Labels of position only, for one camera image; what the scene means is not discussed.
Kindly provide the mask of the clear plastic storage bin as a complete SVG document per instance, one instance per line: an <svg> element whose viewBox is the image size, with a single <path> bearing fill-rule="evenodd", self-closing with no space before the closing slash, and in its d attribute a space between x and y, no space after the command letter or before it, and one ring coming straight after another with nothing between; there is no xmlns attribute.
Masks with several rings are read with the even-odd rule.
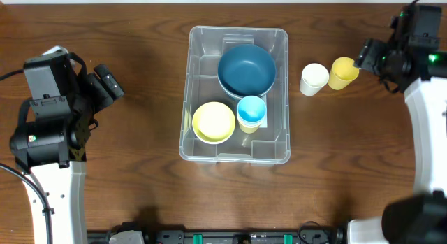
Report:
<svg viewBox="0 0 447 244"><path fill-rule="evenodd" d="M260 128L246 134L235 128L223 143L202 142L193 132L193 113L204 103L217 101L236 109L237 99L224 92L218 81L218 63L231 48L257 45L269 52L277 67L274 85L263 97L267 117ZM199 164L245 162L271 166L291 156L288 100L288 34L279 28L196 26L189 34L189 53L179 138L179 154Z"/></svg>

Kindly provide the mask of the cream cup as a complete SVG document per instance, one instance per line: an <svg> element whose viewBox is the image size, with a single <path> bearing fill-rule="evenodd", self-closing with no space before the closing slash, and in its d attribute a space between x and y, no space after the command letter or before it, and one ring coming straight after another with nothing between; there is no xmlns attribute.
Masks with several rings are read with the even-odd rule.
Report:
<svg viewBox="0 0 447 244"><path fill-rule="evenodd" d="M305 96L314 96L328 84L329 72L322 64L311 63L303 68L300 91Z"/></svg>

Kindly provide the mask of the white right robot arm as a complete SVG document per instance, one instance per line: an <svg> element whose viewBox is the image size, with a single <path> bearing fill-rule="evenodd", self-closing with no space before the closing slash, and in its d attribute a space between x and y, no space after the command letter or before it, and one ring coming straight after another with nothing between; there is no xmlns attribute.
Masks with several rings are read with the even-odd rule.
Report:
<svg viewBox="0 0 447 244"><path fill-rule="evenodd" d="M415 147L413 196L347 224L347 243L446 242L446 53L368 39L355 67L403 93Z"/></svg>

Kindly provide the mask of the yellow bowl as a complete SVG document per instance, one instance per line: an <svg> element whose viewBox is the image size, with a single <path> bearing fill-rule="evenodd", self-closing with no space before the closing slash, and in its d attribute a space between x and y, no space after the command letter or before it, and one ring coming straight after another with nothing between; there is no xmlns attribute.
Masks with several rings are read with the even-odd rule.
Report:
<svg viewBox="0 0 447 244"><path fill-rule="evenodd" d="M192 128L202 142L217 145L227 141L235 130L235 115L225 104L208 102L193 114Z"/></svg>

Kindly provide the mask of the light blue cup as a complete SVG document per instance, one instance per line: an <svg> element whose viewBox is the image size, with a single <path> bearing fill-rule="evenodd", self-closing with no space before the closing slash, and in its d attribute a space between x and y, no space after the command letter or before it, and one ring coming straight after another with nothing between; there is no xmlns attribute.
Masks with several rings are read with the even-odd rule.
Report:
<svg viewBox="0 0 447 244"><path fill-rule="evenodd" d="M237 116L246 124L260 124L265 116L264 101L258 96L246 96L237 104Z"/></svg>

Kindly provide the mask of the yellow cup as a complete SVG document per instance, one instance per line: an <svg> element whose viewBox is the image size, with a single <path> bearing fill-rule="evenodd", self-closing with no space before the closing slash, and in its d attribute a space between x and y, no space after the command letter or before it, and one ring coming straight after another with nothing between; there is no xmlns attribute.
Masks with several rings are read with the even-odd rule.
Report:
<svg viewBox="0 0 447 244"><path fill-rule="evenodd" d="M344 89L359 75L360 69L354 66L354 60L349 57L336 59L330 70L328 85L333 90Z"/></svg>
<svg viewBox="0 0 447 244"><path fill-rule="evenodd" d="M246 134L252 134L255 131L258 130L258 128L260 127L259 124L253 124L253 125L248 125L248 124L244 124L244 123L239 123L240 129L246 133Z"/></svg>

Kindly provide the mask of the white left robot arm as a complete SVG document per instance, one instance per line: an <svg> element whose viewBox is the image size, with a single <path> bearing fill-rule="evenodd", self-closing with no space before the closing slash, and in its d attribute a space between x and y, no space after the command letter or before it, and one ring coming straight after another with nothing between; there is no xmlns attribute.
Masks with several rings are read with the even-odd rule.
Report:
<svg viewBox="0 0 447 244"><path fill-rule="evenodd" d="M87 72L74 52L56 46L21 69L31 98L20 109L10 150L31 206L35 243L87 243L84 186L95 114L123 97L105 64Z"/></svg>

